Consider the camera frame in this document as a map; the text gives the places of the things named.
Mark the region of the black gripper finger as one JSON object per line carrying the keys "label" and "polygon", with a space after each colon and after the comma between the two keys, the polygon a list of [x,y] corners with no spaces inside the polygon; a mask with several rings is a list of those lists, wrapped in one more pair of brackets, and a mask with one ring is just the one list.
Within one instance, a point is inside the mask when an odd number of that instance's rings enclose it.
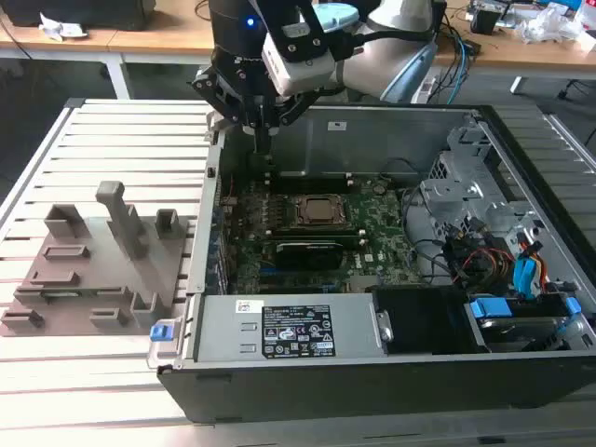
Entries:
{"label": "black gripper finger", "polygon": [[296,121],[319,97],[323,90],[317,89],[290,96],[266,97],[263,103],[263,153],[271,150],[272,138],[280,127]]}
{"label": "black gripper finger", "polygon": [[212,65],[197,74],[191,86],[229,124],[253,137],[256,154],[265,154],[263,98],[255,92],[246,70],[217,70]]}

